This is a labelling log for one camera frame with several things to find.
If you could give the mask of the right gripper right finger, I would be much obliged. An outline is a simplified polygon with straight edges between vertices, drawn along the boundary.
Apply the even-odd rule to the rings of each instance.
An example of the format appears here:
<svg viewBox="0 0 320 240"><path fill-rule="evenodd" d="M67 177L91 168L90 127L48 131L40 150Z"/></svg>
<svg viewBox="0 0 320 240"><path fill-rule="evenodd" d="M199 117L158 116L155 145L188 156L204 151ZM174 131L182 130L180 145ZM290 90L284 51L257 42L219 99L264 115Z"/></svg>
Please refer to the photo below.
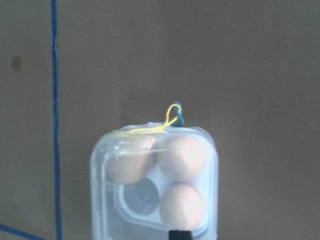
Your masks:
<svg viewBox="0 0 320 240"><path fill-rule="evenodd" d="M181 240L193 240L193 233L188 230L180 231L180 239Z"/></svg>

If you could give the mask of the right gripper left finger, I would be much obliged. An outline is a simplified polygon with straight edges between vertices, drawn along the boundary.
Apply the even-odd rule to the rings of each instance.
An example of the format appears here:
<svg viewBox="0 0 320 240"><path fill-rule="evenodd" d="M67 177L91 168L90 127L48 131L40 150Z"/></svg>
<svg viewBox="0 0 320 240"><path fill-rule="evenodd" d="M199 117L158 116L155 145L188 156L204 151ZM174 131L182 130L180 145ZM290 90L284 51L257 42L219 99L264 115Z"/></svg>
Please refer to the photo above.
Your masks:
<svg viewBox="0 0 320 240"><path fill-rule="evenodd" d="M169 240L180 240L180 231L179 230L170 230L169 231Z"/></svg>

